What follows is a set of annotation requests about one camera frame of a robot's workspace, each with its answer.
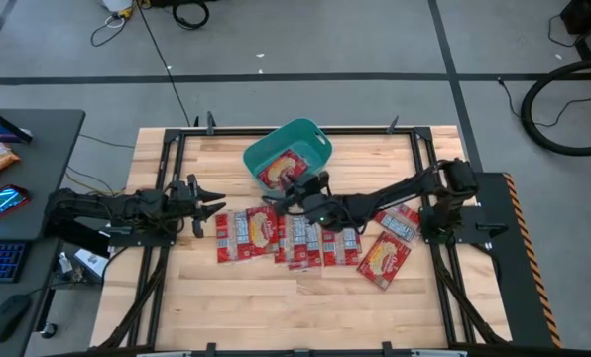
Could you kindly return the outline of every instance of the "white cable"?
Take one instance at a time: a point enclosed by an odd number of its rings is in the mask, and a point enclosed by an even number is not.
[[[124,18],[120,18],[121,23],[119,25],[110,26],[110,24],[115,20],[117,20],[117,19],[112,16],[109,16],[108,19],[106,19],[106,21],[104,21],[104,24],[106,24],[106,27],[109,29],[119,29],[120,27],[124,26],[124,23],[126,22],[126,20]]]

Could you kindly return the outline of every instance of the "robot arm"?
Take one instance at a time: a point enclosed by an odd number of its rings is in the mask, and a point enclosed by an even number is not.
[[[460,208],[463,202],[478,191],[474,173],[467,162],[455,159],[439,161],[433,166],[416,173],[410,178],[382,188],[370,194],[332,195],[328,184],[328,173],[318,176],[304,175],[293,181],[286,191],[286,198],[271,200],[280,215],[290,214],[289,208],[297,205],[311,222],[326,230],[339,232],[354,228],[363,233],[368,221],[378,212],[422,195],[434,195],[435,206],[422,227],[430,230],[449,232],[460,226]]]
[[[111,232],[124,230],[130,234],[171,233],[170,226],[176,229],[180,219],[191,217],[194,236],[202,238],[200,222],[224,207],[225,203],[201,203],[224,197],[224,194],[201,189],[194,175],[187,177],[187,183],[174,181],[163,191],[144,189],[116,196],[78,194],[64,188],[51,195],[45,216],[49,223],[57,225],[78,217],[108,219]]]

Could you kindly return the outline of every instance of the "smartphone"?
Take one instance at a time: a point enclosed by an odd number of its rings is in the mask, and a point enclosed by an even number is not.
[[[29,202],[29,195],[23,188],[12,184],[0,188],[0,217]]]

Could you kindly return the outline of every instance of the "gray desk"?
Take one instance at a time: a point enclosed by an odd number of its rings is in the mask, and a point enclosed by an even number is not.
[[[21,162],[0,173],[0,187],[15,184],[29,191],[32,201],[0,218],[1,240],[34,240],[17,284],[0,284],[0,304],[14,294],[46,287],[61,241],[41,238],[45,205],[50,193],[59,188],[70,154],[84,120],[81,110],[0,110],[12,123],[32,131],[31,144],[13,144]],[[36,327],[47,291],[31,295],[32,305],[5,343],[0,356],[22,356]]]

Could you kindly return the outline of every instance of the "desk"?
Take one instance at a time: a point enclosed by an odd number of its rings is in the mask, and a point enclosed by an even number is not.
[[[31,144],[13,144],[21,161],[0,173],[0,187],[11,183],[26,188],[32,201],[0,219],[1,240],[34,240],[42,236],[42,220],[50,193],[59,188],[66,164],[84,120],[81,110],[0,110],[0,115],[34,134]],[[14,294],[45,287],[53,272],[60,247],[57,238],[32,243],[17,284],[0,284],[0,304]],[[32,295],[32,304],[16,332],[0,344],[0,356],[25,353],[35,330],[47,292]]]
[[[129,192],[154,186],[164,133],[164,129],[140,131]],[[455,126],[431,127],[431,133],[439,159],[464,157]],[[409,140],[386,135],[329,138],[334,151],[326,168],[334,193],[370,192],[415,172]],[[244,149],[258,139],[221,137],[218,130],[214,137],[190,137],[185,142],[181,177],[196,174],[204,189],[226,193],[227,209],[259,205],[261,192],[241,160]],[[425,150],[421,152],[426,161]],[[173,150],[166,183],[174,161]],[[414,208],[418,205],[418,201],[410,203]],[[382,341],[392,341],[394,348],[446,346],[425,245],[414,248],[396,281],[382,293],[354,267],[290,272],[275,265],[273,257],[218,265],[213,221],[203,228],[204,239],[191,237],[191,230],[185,229],[171,249],[157,350],[204,350],[208,342],[216,342],[219,350],[379,349]],[[364,252],[381,230],[377,224],[369,225],[362,239]],[[491,259],[469,246],[457,250],[470,300],[497,333],[511,339]],[[141,257],[142,248],[130,248],[109,267],[91,345],[105,340],[129,308]],[[452,311],[461,339],[458,309]],[[140,344],[145,342],[149,316],[147,307]]]

